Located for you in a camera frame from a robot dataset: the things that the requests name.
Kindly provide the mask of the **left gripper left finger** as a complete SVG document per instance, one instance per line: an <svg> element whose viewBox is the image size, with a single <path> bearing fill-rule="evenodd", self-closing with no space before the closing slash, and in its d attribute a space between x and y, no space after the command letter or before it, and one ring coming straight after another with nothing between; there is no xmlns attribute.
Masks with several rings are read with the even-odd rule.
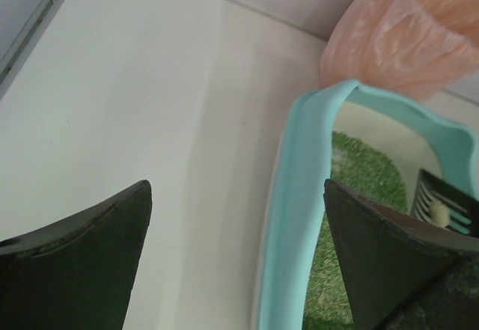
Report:
<svg viewBox="0 0 479 330"><path fill-rule="evenodd" d="M1 328L122 329L152 206L142 180L1 241Z"/></svg>

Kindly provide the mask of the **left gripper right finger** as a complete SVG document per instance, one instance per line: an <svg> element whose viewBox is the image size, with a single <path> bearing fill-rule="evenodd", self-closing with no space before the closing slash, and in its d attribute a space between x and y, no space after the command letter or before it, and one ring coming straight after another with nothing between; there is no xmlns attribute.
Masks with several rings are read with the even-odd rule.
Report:
<svg viewBox="0 0 479 330"><path fill-rule="evenodd" d="M334 180L324 201L356 329L478 328L478 239Z"/></svg>

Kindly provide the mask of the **black litter scoop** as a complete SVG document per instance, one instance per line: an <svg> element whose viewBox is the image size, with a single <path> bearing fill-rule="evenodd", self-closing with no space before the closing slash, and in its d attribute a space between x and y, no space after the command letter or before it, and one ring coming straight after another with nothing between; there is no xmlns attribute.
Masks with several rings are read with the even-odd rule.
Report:
<svg viewBox="0 0 479 330"><path fill-rule="evenodd" d="M434 200L441 201L449 209L451 219L445 229L478 238L478 200L421 168L412 201L411 217L434 225L429 212L430 202Z"/></svg>

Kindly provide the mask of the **beige litter clump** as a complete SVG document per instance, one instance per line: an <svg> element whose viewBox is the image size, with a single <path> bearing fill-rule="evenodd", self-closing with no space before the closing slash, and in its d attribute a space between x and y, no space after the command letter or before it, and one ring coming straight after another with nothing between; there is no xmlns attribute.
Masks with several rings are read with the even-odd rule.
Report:
<svg viewBox="0 0 479 330"><path fill-rule="evenodd" d="M448 207L441 201L434 200L430 202L429 212L431 222L441 228L446 228L450 224L450 213Z"/></svg>

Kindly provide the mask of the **green cat litter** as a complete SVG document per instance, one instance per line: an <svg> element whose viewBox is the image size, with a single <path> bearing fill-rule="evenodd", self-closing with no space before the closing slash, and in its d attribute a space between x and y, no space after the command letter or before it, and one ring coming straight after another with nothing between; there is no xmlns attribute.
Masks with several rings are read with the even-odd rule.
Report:
<svg viewBox="0 0 479 330"><path fill-rule="evenodd" d="M332 133L331 178L401 213L408 212L404 182L393 162L357 138ZM326 217L308 280L303 329L353 329L353 317Z"/></svg>

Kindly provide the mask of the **teal plastic litter box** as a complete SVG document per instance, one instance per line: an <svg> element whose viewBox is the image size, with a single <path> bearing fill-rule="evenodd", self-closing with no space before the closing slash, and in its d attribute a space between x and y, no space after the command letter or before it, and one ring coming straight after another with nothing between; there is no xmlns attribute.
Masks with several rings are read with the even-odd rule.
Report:
<svg viewBox="0 0 479 330"><path fill-rule="evenodd" d="M356 80L301 95L289 110L270 183L251 310L253 329L302 326L336 130L387 153L410 189L424 167L478 195L478 139L467 126Z"/></svg>

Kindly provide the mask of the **pink lined trash bin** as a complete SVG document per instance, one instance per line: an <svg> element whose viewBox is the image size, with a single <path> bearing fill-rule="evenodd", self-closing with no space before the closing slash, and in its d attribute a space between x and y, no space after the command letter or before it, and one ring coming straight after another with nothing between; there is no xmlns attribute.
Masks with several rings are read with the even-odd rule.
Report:
<svg viewBox="0 0 479 330"><path fill-rule="evenodd" d="M425 100L478 71L478 0L354 0L320 59L323 86L361 83Z"/></svg>

